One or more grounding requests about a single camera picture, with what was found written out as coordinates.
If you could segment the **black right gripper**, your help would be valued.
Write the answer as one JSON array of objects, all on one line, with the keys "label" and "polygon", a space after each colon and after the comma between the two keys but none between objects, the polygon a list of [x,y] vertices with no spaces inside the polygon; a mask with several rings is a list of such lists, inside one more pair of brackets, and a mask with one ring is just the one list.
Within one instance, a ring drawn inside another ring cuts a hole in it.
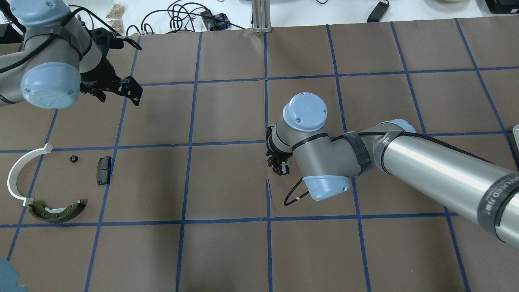
[{"label": "black right gripper", "polygon": [[277,166],[277,174],[279,176],[289,174],[290,168],[287,165],[287,161],[293,156],[293,153],[290,146],[280,139],[276,127],[267,128],[266,145],[268,166]]}]

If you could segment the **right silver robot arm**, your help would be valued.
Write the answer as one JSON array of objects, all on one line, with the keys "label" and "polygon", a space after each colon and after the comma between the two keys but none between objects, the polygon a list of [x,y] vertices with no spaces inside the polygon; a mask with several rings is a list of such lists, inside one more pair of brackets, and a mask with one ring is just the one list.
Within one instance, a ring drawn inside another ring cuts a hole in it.
[{"label": "right silver robot arm", "polygon": [[293,157],[310,196],[322,201],[348,191],[353,177],[378,168],[501,242],[518,246],[518,172],[417,133],[403,119],[332,139],[324,127],[327,118],[319,96],[301,92],[291,98],[266,131],[274,173],[288,174]]}]

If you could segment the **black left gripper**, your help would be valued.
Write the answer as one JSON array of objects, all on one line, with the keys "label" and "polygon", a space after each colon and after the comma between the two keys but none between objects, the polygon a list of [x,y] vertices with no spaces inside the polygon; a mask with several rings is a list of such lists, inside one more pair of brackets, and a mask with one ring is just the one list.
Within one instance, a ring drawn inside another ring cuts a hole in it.
[{"label": "black left gripper", "polygon": [[136,107],[140,104],[143,94],[141,85],[132,76],[120,79],[107,57],[102,57],[94,69],[81,73],[80,77],[82,94],[89,94],[100,102],[105,102],[104,91],[109,91],[128,98]]}]

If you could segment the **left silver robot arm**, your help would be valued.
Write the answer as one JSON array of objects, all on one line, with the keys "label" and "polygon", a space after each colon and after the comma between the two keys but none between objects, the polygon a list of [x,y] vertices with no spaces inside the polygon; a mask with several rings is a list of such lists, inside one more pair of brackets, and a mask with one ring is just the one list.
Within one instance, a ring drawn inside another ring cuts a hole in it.
[{"label": "left silver robot arm", "polygon": [[87,29],[63,0],[13,0],[10,11],[26,28],[23,50],[1,57],[1,106],[28,102],[43,109],[74,105],[80,94],[105,102],[106,92],[128,98],[138,106],[141,85],[131,76],[120,78],[107,58],[111,49],[128,43],[109,24]]}]

